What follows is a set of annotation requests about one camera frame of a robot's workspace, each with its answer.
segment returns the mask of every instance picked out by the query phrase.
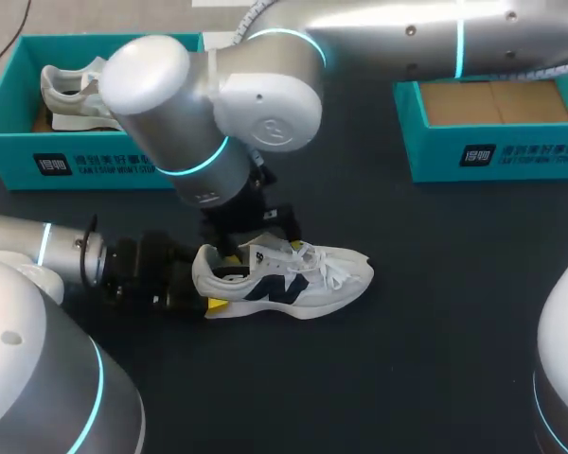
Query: open shoe box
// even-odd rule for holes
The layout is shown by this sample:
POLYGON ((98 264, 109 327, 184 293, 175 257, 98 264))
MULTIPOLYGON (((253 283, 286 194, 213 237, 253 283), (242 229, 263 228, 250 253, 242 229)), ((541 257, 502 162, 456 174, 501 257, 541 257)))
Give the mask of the open shoe box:
POLYGON ((568 178, 568 76, 395 86, 415 182, 568 178))
MULTIPOLYGON (((45 65, 81 69, 96 56, 109 59, 140 36, 24 35, 19 39, 0 79, 0 177, 7 189, 172 188, 125 132, 53 132, 38 127, 44 106, 40 73, 45 65)), ((191 52, 204 48, 200 33, 170 36, 191 52)))

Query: teal shoe box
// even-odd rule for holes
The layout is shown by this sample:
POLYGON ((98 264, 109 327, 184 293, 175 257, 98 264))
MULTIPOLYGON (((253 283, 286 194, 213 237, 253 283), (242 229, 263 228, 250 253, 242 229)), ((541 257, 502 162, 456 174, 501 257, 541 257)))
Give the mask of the teal shoe box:
MULTIPOLYGON (((8 190, 168 189, 170 183, 121 131, 32 132, 45 65, 77 70, 109 59, 141 34, 24 35, 0 79, 0 177, 8 190)), ((202 34, 172 34, 191 52, 202 34)))
MULTIPOLYGON (((521 83, 545 82, 516 85, 521 83)), ((568 76, 546 83, 557 87, 565 119, 551 123, 506 123, 493 119, 488 124, 446 126, 430 121, 424 85, 396 84, 394 98, 413 181, 568 179, 568 76)), ((444 100, 442 104, 446 105, 444 110, 454 109, 453 102, 444 100)), ((473 112, 485 118, 490 115, 484 103, 466 107, 467 116, 473 112)), ((544 99, 533 96, 526 109, 531 110, 528 114, 548 118, 557 115, 550 111, 559 111, 560 107, 549 107, 544 99)), ((499 114, 495 109, 492 116, 499 114)))

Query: black cable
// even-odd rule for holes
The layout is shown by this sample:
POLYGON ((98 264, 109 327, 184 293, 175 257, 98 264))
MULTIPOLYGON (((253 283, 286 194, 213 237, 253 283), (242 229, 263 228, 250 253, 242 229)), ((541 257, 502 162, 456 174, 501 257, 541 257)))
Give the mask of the black cable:
POLYGON ((27 6, 26 6, 26 12, 23 15, 23 21, 21 21, 21 24, 19 25, 19 29, 17 29, 17 32, 15 33, 15 35, 12 37, 12 39, 9 41, 9 43, 7 44, 7 46, 2 49, 2 51, 0 52, 0 59, 4 56, 4 54, 7 53, 7 50, 9 50, 9 48, 12 46, 12 44, 17 40, 17 38, 19 38, 19 35, 21 34, 21 32, 23 31, 23 27, 26 25, 27 22, 27 16, 29 15, 29 9, 31 8, 31 0, 27 0, 27 6))
POLYGON ((86 231, 84 232, 84 237, 82 238, 82 244, 80 245, 80 279, 82 281, 82 286, 88 293, 94 293, 95 288, 88 280, 86 275, 86 249, 88 248, 88 238, 90 235, 97 230, 98 217, 93 215, 91 218, 86 231))

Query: white shoe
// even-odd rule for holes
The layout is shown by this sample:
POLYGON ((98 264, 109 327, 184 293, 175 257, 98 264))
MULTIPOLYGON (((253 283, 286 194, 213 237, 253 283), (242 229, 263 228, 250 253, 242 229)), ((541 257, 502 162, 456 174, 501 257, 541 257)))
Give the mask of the white shoe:
POLYGON ((98 79, 105 60, 96 57, 78 71, 45 66, 40 75, 44 103, 53 113, 55 131, 89 131, 111 128, 122 131, 98 93, 98 79))
POLYGON ((224 309, 206 318, 232 318, 278 310, 297 319, 314 319, 355 301, 372 281, 368 257, 355 251, 302 243, 299 251, 271 235, 240 246, 241 265, 225 262, 204 245, 192 267, 198 292, 225 300, 224 309))

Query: box label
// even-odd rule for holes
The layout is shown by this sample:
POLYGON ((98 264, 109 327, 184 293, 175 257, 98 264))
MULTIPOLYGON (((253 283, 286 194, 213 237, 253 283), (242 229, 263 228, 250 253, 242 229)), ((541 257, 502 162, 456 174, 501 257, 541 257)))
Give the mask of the box label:
POLYGON ((72 174, 67 158, 61 153, 34 154, 38 170, 45 177, 66 177, 72 174))
POLYGON ((499 164, 568 164, 568 145, 508 145, 503 148, 499 164))
POLYGON ((74 160, 80 175, 155 173, 155 166, 144 154, 79 154, 74 160))
POLYGON ((496 145, 467 145, 461 158, 461 167, 489 166, 496 151, 496 145))

